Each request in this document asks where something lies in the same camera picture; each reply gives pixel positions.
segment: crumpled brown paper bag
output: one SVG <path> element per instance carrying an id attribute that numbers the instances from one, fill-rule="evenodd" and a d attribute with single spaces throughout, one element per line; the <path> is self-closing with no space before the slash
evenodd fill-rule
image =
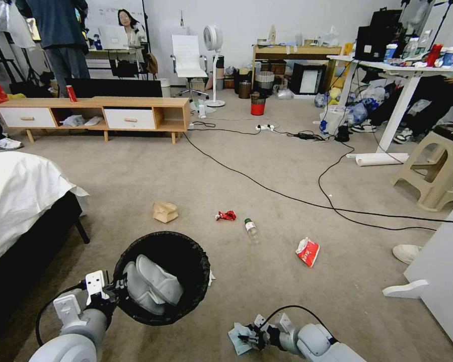
<path id="1" fill-rule="evenodd" d="M 153 217 L 166 224 L 178 217 L 178 206 L 170 203 L 154 203 Z"/>

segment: white drawer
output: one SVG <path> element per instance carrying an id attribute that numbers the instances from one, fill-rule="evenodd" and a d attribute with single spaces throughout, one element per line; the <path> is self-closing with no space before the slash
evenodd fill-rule
<path id="1" fill-rule="evenodd" d="M 9 127 L 57 127 L 48 108 L 0 108 L 0 114 Z"/>
<path id="2" fill-rule="evenodd" d="M 109 128 L 155 129 L 152 110 L 145 109 L 104 109 Z"/>

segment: red bottle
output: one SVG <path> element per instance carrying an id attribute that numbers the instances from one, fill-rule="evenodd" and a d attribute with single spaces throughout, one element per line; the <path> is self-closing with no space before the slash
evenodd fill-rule
<path id="1" fill-rule="evenodd" d="M 76 93 L 74 92 L 74 88 L 72 88 L 72 85 L 66 85 L 67 88 L 67 93 L 69 93 L 69 99 L 71 102 L 77 102 L 77 97 L 75 96 Z"/>
<path id="2" fill-rule="evenodd" d="M 431 51 L 428 54 L 428 58 L 426 59 L 426 66 L 434 66 L 434 62 L 438 59 L 439 53 L 441 51 L 441 48 L 443 47 L 443 44 L 434 44 L 433 47 L 431 48 Z"/>

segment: white sneaker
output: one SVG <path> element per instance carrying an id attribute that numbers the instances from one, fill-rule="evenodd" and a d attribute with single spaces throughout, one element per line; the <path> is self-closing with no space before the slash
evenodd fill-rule
<path id="1" fill-rule="evenodd" d="M 414 260 L 414 258 L 419 254 L 421 249 L 422 249 L 421 246 L 401 244 L 396 245 L 393 248 L 393 254 L 397 259 L 409 265 Z"/>
<path id="2" fill-rule="evenodd" d="M 8 137 L 9 134 L 8 133 L 2 133 L 5 137 Z"/>
<path id="3" fill-rule="evenodd" d="M 24 145 L 21 142 L 13 140 L 11 138 L 5 137 L 0 140 L 0 149 L 4 149 L 7 151 L 19 149 L 22 148 L 23 146 Z"/>
<path id="4" fill-rule="evenodd" d="M 409 128 L 405 128 L 399 135 L 397 135 L 393 141 L 399 144 L 404 144 L 413 139 L 413 131 Z"/>
<path id="5" fill-rule="evenodd" d="M 357 133 L 364 133 L 364 132 L 374 133 L 376 131 L 376 129 L 377 129 L 377 127 L 373 126 L 371 124 L 371 120 L 368 119 L 368 120 L 365 120 L 364 122 L 362 122 L 360 125 L 355 125 L 354 127 L 352 127 L 351 131 L 357 132 Z"/>

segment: white bedsheet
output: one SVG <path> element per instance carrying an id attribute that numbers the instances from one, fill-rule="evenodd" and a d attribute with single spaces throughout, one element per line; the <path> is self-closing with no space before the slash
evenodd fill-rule
<path id="1" fill-rule="evenodd" d="M 50 160 L 22 152 L 0 153 L 0 257 L 58 199 L 71 191 L 89 196 L 70 183 Z"/>

